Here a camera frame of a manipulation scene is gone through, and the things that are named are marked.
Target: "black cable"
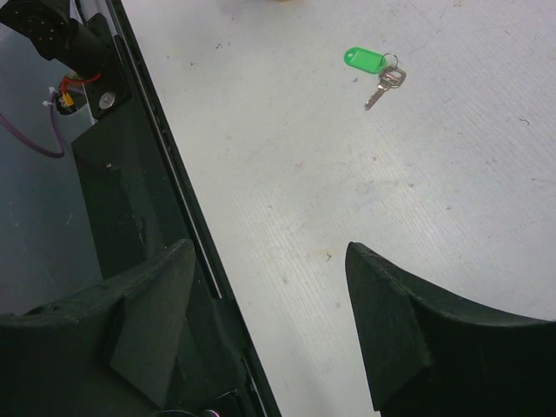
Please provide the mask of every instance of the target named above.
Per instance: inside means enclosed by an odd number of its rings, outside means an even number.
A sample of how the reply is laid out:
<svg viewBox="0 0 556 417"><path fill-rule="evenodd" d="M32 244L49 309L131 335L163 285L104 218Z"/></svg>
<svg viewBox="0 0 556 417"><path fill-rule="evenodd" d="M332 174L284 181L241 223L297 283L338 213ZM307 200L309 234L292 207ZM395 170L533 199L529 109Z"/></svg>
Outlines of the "black cable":
<svg viewBox="0 0 556 417"><path fill-rule="evenodd" d="M81 23L87 24L87 19L85 18L85 14L83 13L83 6L81 5L81 0L74 0L76 4L77 14L81 18Z"/></svg>

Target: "key tag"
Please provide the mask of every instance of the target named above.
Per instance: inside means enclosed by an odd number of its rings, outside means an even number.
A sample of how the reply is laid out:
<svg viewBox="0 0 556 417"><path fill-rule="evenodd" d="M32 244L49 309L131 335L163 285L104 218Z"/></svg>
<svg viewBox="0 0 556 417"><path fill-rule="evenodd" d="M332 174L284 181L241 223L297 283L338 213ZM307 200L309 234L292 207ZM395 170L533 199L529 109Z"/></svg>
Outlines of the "key tag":
<svg viewBox="0 0 556 417"><path fill-rule="evenodd" d="M388 64L384 56L372 50L355 47L346 51L344 63L369 74L380 74Z"/></svg>

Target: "key head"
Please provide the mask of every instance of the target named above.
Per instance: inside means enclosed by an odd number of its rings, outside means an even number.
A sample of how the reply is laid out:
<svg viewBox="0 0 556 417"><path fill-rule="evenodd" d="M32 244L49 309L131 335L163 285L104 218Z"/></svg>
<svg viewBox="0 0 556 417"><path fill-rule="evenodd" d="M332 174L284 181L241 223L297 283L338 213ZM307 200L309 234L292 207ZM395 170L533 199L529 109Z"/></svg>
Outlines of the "key head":
<svg viewBox="0 0 556 417"><path fill-rule="evenodd" d="M397 89L406 80L406 71L397 66L388 65L379 75L381 84L388 89Z"/></svg>

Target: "yellow connector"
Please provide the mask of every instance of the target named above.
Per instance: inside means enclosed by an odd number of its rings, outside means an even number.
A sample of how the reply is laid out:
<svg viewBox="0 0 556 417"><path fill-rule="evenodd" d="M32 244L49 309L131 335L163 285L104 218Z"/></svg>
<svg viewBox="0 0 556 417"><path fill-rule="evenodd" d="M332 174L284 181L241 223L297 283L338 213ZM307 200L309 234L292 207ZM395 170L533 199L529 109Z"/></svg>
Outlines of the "yellow connector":
<svg viewBox="0 0 556 417"><path fill-rule="evenodd" d="M71 98L71 96L66 93L62 96L63 102L66 103L66 106L70 107L73 106L73 98Z"/></svg>

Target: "key blade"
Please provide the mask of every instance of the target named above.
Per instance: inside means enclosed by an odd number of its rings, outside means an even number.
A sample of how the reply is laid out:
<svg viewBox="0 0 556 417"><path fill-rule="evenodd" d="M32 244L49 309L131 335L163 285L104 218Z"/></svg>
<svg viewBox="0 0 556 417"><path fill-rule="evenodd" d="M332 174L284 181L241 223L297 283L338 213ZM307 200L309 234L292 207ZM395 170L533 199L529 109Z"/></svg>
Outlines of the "key blade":
<svg viewBox="0 0 556 417"><path fill-rule="evenodd" d="M379 89L376 90L376 93L374 93L373 96L365 103L365 110L370 110L374 104L379 101L379 98L381 98L386 92L387 89L379 87Z"/></svg>

